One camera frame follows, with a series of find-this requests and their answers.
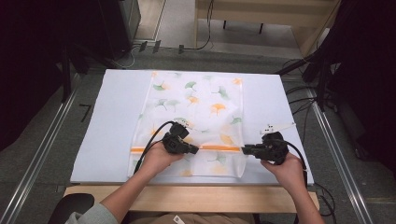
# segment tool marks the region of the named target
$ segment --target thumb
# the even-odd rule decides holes
[[[274,171],[274,165],[271,164],[271,162],[269,162],[269,161],[261,161],[261,164],[262,164],[263,167],[265,167],[271,173]]]

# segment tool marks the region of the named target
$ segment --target hand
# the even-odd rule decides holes
[[[275,175],[279,184],[289,194],[305,189],[302,163],[293,154],[288,153],[285,161],[280,165],[273,165],[269,161],[262,161],[262,165]]]
[[[181,160],[184,154],[168,153],[162,142],[154,144],[143,160],[139,171],[152,175],[154,177],[162,172],[166,167],[170,166],[172,162]]]

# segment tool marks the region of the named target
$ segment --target sleeve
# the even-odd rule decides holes
[[[118,224],[113,214],[101,203],[97,203],[86,213],[72,213],[65,224]]]

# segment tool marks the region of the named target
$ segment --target gray carpet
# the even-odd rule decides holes
[[[282,68],[288,59],[268,58],[262,56],[235,55],[205,51],[186,51],[177,54],[173,49],[161,49],[152,54],[150,49],[135,52],[135,63],[130,69],[168,69],[184,71],[216,71],[254,74],[272,74]],[[128,57],[121,60],[127,64]],[[74,160],[83,140],[92,115],[92,110],[83,122],[87,107],[94,105],[102,84],[105,68],[90,61],[91,69],[83,76],[78,93],[72,107],[65,118],[64,124],[53,142],[49,155],[35,181],[35,184],[21,209],[16,223],[47,223],[52,209],[62,198],[64,188],[69,186],[69,178]],[[297,76],[299,71],[293,71],[291,76],[283,76],[285,90],[304,83]],[[301,90],[288,96],[291,100],[307,97],[306,91]],[[3,214],[13,189],[21,180],[24,171],[35,151],[40,145],[46,130],[50,126],[57,109],[60,106],[62,89],[57,91],[45,107],[35,116],[20,139],[12,146],[0,152],[0,214]],[[291,105],[296,110],[301,104]],[[306,111],[297,113],[294,117],[300,136],[303,137]],[[341,120],[331,110],[326,110],[326,116],[331,122],[334,134],[348,165],[354,175],[359,188],[366,200],[375,223],[391,223],[396,215],[396,184],[389,170],[376,161],[364,162],[356,159],[353,146]],[[304,149],[311,165],[315,181],[324,186],[334,197],[335,215],[338,223],[359,223],[355,211],[348,198],[344,184],[335,167],[332,155],[327,147],[323,133],[318,125],[314,111],[311,110],[306,120],[306,134]],[[320,211],[329,213],[325,202],[320,201]],[[262,221],[273,223],[292,223],[292,214],[263,214]],[[332,217],[325,217],[327,223],[332,223]]]

